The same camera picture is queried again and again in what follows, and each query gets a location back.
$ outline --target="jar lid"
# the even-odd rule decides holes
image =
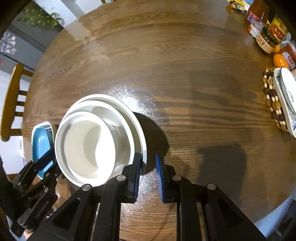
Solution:
[[[278,45],[279,42],[277,41],[277,39],[275,38],[275,36],[273,36],[270,31],[268,30],[267,27],[264,27],[263,30],[262,30],[266,36],[275,44],[275,45]]]

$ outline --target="wood grain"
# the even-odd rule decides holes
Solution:
[[[162,204],[155,153],[192,182],[219,186],[252,220],[293,191],[296,141],[270,118],[262,71],[272,66],[244,16],[222,0],[120,0],[68,25],[51,43],[28,90],[22,133],[59,124],[95,93],[127,104],[143,127],[147,174],[135,205],[123,205],[120,237],[172,240],[176,207]],[[70,184],[58,185],[61,205]]]

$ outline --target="yellow package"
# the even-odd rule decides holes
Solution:
[[[247,15],[248,9],[251,6],[250,4],[241,0],[228,0],[228,2],[230,3],[230,7],[243,13],[244,15]]]

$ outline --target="green plant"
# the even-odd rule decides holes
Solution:
[[[59,21],[62,20],[62,18],[54,17],[55,12],[53,12],[51,15],[48,15],[48,13],[43,9],[39,9],[36,7],[25,7],[22,11],[23,16],[18,18],[17,21],[25,22],[28,25],[36,26],[38,24],[41,24],[46,27],[53,28],[54,26],[59,24]]]

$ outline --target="stacked bowl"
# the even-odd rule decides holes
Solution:
[[[114,97],[94,94],[75,102],[63,117],[55,138],[58,165],[77,186],[99,186],[120,175],[143,155],[140,181],[147,163],[143,130],[134,113]]]

